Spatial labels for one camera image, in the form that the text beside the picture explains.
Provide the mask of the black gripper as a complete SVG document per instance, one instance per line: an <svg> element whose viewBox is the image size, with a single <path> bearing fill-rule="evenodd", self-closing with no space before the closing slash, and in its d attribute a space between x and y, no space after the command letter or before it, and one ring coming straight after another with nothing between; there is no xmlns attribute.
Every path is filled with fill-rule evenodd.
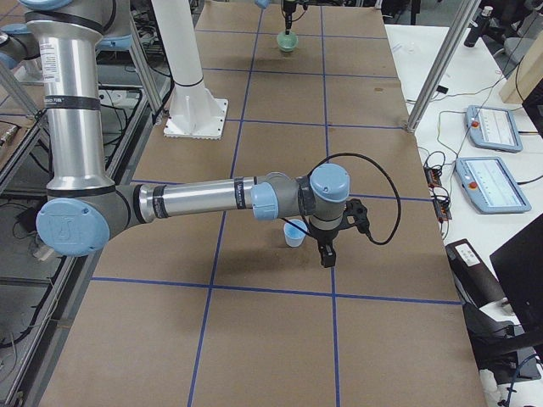
<svg viewBox="0 0 543 407"><path fill-rule="evenodd" d="M285 30L284 34L289 35L292 28L292 19L296 11L296 1L295 0L283 0L283 17L285 19Z"/></svg>
<svg viewBox="0 0 543 407"><path fill-rule="evenodd" d="M332 268L336 265L336 251L333 248L333 240L339 234L337 228L323 230L311 222L309 223L311 235L316 239L317 247L321 257L321 265L324 268Z"/></svg>

